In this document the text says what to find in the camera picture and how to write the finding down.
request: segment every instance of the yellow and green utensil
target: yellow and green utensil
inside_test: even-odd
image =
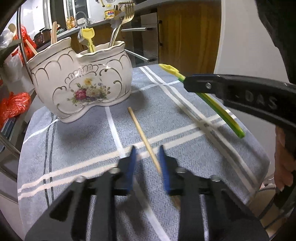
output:
[[[183,83],[185,76],[180,74],[179,71],[171,65],[159,64],[159,66],[166,72],[175,75],[180,82]],[[240,128],[238,123],[209,95],[206,93],[196,93],[204,102],[206,102],[235,132],[239,138],[245,136],[244,131]]]
[[[89,43],[89,51],[93,53],[95,51],[94,44],[92,42],[92,38],[94,37],[94,29],[93,28],[82,28],[81,29],[82,37],[85,38]]]

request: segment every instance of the chopstick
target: chopstick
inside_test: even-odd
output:
[[[26,43],[29,46],[29,48],[32,50],[33,54],[36,55],[38,54],[38,52],[36,51],[36,49],[34,49],[34,47],[30,44],[30,42],[26,39]]]
[[[54,44],[57,42],[57,22],[54,21],[52,23],[52,36],[50,39],[50,44]]]
[[[147,140],[147,138],[146,138],[146,136],[145,136],[145,134],[144,134],[144,132],[143,132],[143,130],[142,130],[142,128],[141,128],[135,114],[134,114],[134,112],[133,112],[133,109],[131,107],[128,107],[128,112],[130,113],[131,118],[133,119],[133,121],[134,121],[134,123],[136,125],[136,128],[137,128],[137,130],[138,130],[138,132],[139,132],[139,134],[140,134],[140,136],[142,138],[142,141],[144,142],[144,144],[145,144],[145,146],[147,148],[147,151],[149,152],[149,154],[150,154],[150,156],[152,158],[152,161],[153,161],[153,163],[154,163],[154,165],[156,167],[156,170],[157,170],[158,174],[161,175],[162,172],[161,172],[160,164],[159,164],[159,162],[158,162],[158,160],[156,158],[156,155],[155,155],[154,151],[152,150],[152,148],[151,148],[151,146],[150,146],[150,144],[149,144],[149,142],[148,142],[148,140]],[[181,206],[180,199],[177,196],[171,196],[170,198],[171,198],[172,202],[174,203],[175,207],[180,208],[180,206]]]

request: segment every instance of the fork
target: fork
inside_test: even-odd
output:
[[[128,4],[125,4],[125,15],[124,15],[124,19],[122,20],[122,23],[119,25],[119,27],[115,30],[113,37],[111,37],[111,41],[109,44],[109,47],[114,46],[117,35],[120,31],[120,28],[122,25],[124,25],[125,23],[130,22],[134,15],[135,15],[135,10],[133,8],[133,2],[129,2]]]

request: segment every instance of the tablecloth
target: tablecloth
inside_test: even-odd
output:
[[[186,92],[176,77],[158,65],[143,66],[133,69],[132,94],[117,105],[93,107],[72,123],[62,123],[46,107],[34,113],[18,170],[25,232],[75,176],[100,175],[135,145],[139,160],[133,190],[130,196],[116,197],[118,240],[177,240],[179,211],[163,189],[162,177],[128,106],[155,153],[164,144],[180,166],[202,177],[220,176],[244,203],[259,189],[269,159],[246,127],[236,119],[246,133],[239,139],[205,102]]]

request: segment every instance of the white ceramic pot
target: white ceramic pot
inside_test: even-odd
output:
[[[117,104],[131,94],[132,66],[125,44],[108,45],[76,54],[68,37],[29,60],[38,97],[62,122],[75,121],[96,105]]]

